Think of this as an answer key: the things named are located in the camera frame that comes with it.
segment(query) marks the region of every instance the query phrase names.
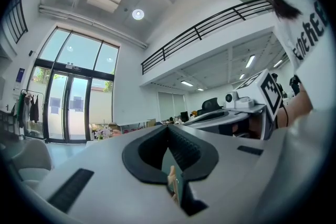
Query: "white chair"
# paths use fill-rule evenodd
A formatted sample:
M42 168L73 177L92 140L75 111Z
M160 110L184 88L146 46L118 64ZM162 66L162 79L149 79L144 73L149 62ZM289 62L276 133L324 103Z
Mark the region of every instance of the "white chair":
M31 188L51 171L52 164L46 144L37 139L28 140L24 149L12 158L21 180Z

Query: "round ceiling light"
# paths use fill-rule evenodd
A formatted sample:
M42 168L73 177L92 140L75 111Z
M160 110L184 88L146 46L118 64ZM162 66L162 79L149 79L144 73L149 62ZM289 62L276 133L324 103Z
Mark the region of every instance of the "round ceiling light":
M132 13L132 16L136 20L141 20L145 16L145 13L140 9L135 9Z

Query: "pipe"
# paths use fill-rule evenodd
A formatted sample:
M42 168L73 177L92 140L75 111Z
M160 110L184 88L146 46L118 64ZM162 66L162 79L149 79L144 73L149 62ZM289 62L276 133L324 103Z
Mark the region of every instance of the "pipe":
M81 23L88 24L92 27L102 29L104 31L109 32L112 35L115 35L119 38L122 38L122 39L124 39L124 40L126 40L126 41L128 41L128 42L130 42L134 45L137 45L138 47L140 47L142 49L146 49L148 47L146 43L143 43L143 42L141 42L141 41L139 41L139 40L123 33L123 32L120 32L120 31L117 31L113 28L110 28L109 26L107 26L103 23L97 22L95 20L92 20L91 18L84 17L82 15L79 15L79 14L76 14L76 13L73 13L73 12L69 12L67 10L40 5L39 6L39 11L40 11L40 13L43 13L43 14L49 14L49 15L53 15L53 16L56 16L58 18L63 18L63 19L72 19L72 20L75 20L75 21L78 21L78 22L81 22Z

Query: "person's arm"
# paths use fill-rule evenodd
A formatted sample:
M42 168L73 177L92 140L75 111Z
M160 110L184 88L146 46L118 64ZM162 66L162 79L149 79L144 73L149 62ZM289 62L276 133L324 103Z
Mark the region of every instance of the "person's arm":
M288 114L288 126L290 126L298 117L308 114L312 110L312 105L306 90L300 84L300 92L295 96L288 106L285 107ZM278 112L278 127L286 127L287 116L284 108Z

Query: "camera lens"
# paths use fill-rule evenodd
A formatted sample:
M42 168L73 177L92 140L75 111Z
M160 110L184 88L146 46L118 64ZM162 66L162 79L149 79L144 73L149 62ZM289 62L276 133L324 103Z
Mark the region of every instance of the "camera lens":
M226 102L230 103L232 101L232 95L231 94L227 94L225 97Z

